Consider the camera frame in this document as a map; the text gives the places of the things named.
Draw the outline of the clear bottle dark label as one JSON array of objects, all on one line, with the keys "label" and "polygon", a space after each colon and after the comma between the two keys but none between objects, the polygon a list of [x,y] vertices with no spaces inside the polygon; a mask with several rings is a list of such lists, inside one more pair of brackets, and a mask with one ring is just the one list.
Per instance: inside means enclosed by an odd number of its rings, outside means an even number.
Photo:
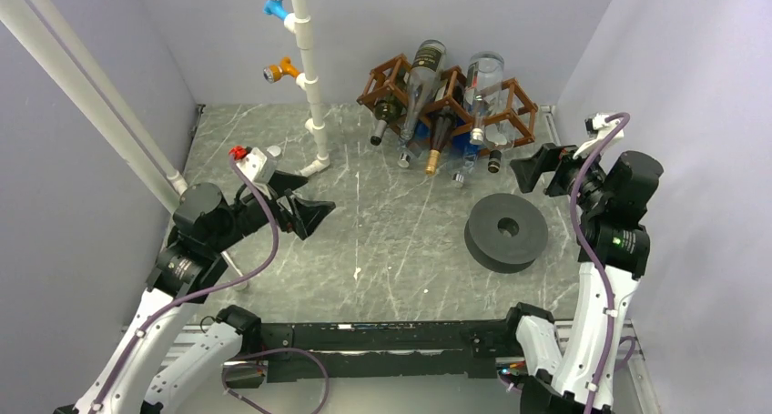
[{"label": "clear bottle dark label", "polygon": [[436,39],[423,41],[411,64],[406,94],[408,105],[400,140],[406,145],[413,137],[422,109],[431,102],[443,70],[446,46]]}]

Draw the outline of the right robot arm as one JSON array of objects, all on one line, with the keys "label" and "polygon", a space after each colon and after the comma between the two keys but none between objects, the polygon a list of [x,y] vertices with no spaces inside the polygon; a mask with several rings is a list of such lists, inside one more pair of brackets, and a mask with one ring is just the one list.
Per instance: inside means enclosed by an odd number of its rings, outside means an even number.
[{"label": "right robot arm", "polygon": [[521,390],[522,413],[610,413],[615,359],[631,299],[645,274],[651,241],[640,221],[656,192],[662,165],[651,156],[625,151],[610,171],[597,160],[574,157],[575,146],[545,143],[510,167],[524,193],[553,173],[548,197],[577,197],[571,212],[580,245],[579,297],[565,345],[556,339],[552,315],[519,304],[502,343],[524,354],[526,373],[509,380]]}]

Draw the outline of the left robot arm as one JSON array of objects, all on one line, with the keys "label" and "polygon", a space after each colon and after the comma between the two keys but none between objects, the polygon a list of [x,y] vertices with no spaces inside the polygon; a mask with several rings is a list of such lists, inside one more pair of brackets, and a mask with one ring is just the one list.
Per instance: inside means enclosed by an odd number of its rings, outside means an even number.
[{"label": "left robot arm", "polygon": [[308,238],[334,209],[295,195],[305,177],[277,171],[267,194],[257,189],[228,203],[218,186],[190,187],[173,214],[167,247],[157,256],[127,332],[86,394],[58,413],[174,413],[224,362],[254,357],[264,346],[261,320],[244,308],[220,310],[210,328],[167,367],[161,364],[228,264],[222,253],[269,226]]}]

